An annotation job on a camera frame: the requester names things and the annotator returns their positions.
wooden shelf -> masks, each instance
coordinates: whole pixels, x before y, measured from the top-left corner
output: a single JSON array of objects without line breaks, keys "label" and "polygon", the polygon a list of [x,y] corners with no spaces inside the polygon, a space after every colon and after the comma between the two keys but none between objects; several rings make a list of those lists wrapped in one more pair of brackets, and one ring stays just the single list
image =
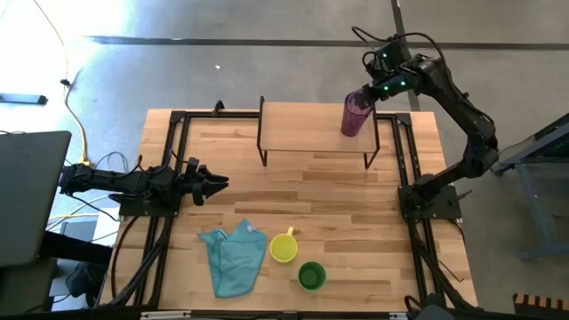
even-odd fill
[{"label": "wooden shelf", "polygon": [[267,151],[343,152],[364,155],[377,153],[380,144],[377,123],[373,121],[373,116],[365,120],[358,135],[347,137],[340,130],[343,109],[344,105],[340,103],[261,101],[259,151],[263,164],[266,165]]}]

floor stripe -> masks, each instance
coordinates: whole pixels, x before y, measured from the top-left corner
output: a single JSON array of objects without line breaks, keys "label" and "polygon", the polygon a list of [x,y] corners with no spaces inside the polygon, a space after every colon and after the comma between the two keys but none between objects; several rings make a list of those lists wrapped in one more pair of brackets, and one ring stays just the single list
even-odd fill
[{"label": "floor stripe", "polygon": [[[398,35],[405,33],[405,26],[403,25],[403,15],[401,14],[401,7],[399,7],[399,0],[391,0],[391,9],[393,11],[393,19],[395,20],[395,29]],[[407,97],[409,98],[409,107],[411,111],[421,111],[421,106],[419,106],[419,98],[412,90],[407,91]]]},{"label": "floor stripe", "polygon": [[[152,38],[134,36],[86,36],[86,40],[96,44],[124,45],[229,45],[229,46],[298,46],[298,47],[345,47],[364,48],[359,40],[271,40],[271,39],[192,39],[192,38]],[[373,46],[381,46],[376,41]],[[407,42],[413,49],[430,49],[428,42]],[[493,44],[493,43],[437,43],[447,50],[522,50],[522,51],[569,51],[569,44]]]},{"label": "floor stripe", "polygon": [[[364,48],[360,40],[270,40],[270,39],[190,39],[190,38],[149,38],[130,36],[86,36],[85,39],[96,44],[124,45],[229,45],[229,46],[283,46],[283,47],[347,47]],[[381,43],[372,41],[373,46]]]}]

purple water bottle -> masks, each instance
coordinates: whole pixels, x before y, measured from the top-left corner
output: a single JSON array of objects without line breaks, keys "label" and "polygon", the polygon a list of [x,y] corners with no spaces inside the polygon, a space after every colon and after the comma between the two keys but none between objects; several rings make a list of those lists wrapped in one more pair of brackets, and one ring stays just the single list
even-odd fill
[{"label": "purple water bottle", "polygon": [[349,93],[344,101],[341,132],[348,137],[357,135],[373,110],[375,110],[374,100],[363,89]]}]

green cup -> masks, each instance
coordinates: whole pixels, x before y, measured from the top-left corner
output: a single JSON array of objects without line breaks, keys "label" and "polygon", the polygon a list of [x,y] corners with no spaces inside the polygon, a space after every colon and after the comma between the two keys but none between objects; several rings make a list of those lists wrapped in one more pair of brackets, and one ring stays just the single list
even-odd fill
[{"label": "green cup", "polygon": [[310,292],[317,292],[326,283],[326,270],[315,261],[309,261],[299,269],[299,284]]}]

black clamp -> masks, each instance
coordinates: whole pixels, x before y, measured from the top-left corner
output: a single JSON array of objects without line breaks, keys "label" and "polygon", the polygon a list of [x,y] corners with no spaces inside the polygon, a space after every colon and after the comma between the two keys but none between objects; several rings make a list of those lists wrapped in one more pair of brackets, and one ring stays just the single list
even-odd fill
[{"label": "black clamp", "polygon": [[215,103],[215,107],[213,107],[212,115],[213,115],[213,116],[217,116],[217,115],[220,113],[220,110],[221,110],[221,109],[224,109],[224,108],[225,108],[225,106],[223,105],[223,101],[218,100],[218,101]]}]

